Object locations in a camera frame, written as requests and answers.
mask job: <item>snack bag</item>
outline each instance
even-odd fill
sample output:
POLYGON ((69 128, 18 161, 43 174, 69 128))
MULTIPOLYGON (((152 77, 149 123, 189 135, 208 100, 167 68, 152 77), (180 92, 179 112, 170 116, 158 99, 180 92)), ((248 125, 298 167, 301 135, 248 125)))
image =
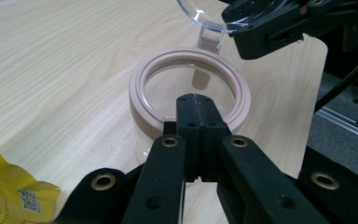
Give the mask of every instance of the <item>snack bag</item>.
POLYGON ((0 224, 51 221, 59 194, 58 187, 36 181, 20 166, 7 163, 0 154, 0 224))

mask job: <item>wood grain surface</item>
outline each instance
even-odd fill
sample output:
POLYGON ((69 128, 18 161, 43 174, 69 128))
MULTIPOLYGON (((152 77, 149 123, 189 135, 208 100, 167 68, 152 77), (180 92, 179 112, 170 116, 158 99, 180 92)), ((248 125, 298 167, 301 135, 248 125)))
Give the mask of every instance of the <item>wood grain surface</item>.
MULTIPOLYGON (((157 49, 195 47, 199 26, 176 1, 0 1, 0 152, 62 189, 59 214, 83 176, 139 164, 128 82, 157 49)), ((224 37, 220 55, 244 74, 252 105, 238 134, 285 173, 304 155, 326 46, 306 37, 242 60, 224 37)), ((187 186, 185 223, 227 222, 214 184, 187 186)))

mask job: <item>pink ring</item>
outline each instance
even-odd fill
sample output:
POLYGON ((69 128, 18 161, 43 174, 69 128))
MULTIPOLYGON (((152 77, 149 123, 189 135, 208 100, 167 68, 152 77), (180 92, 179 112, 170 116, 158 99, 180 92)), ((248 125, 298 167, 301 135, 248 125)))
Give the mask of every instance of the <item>pink ring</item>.
POLYGON ((173 48, 152 53, 133 70, 130 78, 130 104, 132 116, 139 128, 151 139, 162 135, 166 121, 147 101, 145 84, 156 70, 173 64, 191 62, 199 67, 208 66, 222 74, 234 96, 231 112, 223 118, 228 128, 236 132, 245 120, 251 105, 251 93, 242 73, 231 63, 217 54, 204 49, 173 48))

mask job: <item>brass grommet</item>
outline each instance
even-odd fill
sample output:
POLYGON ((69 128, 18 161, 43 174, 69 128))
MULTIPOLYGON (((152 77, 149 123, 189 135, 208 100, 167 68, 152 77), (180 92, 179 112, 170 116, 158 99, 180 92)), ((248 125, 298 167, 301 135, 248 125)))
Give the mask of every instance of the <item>brass grommet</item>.
POLYGON ((95 190, 107 190, 112 188, 116 183, 116 177, 110 173, 97 175, 91 181, 91 187, 95 190))
POLYGON ((176 147, 179 141, 176 138, 167 137, 161 140, 161 144, 165 147, 176 147))
POLYGON ((245 139, 242 139, 242 138, 239 138, 239 137, 231 138, 230 143, 234 147, 247 147, 248 146, 248 142, 245 139))
POLYGON ((324 189, 336 190, 339 188, 338 181, 336 181, 336 179, 333 178, 331 175, 315 172, 310 175, 310 179, 317 186, 324 189))

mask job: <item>plastic lid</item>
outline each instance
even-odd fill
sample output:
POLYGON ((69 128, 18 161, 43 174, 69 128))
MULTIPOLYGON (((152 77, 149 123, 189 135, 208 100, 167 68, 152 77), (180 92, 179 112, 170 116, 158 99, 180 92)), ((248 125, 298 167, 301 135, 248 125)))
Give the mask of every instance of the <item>plastic lid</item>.
POLYGON ((177 0, 185 14, 216 32, 232 33, 282 7, 287 0, 177 0))

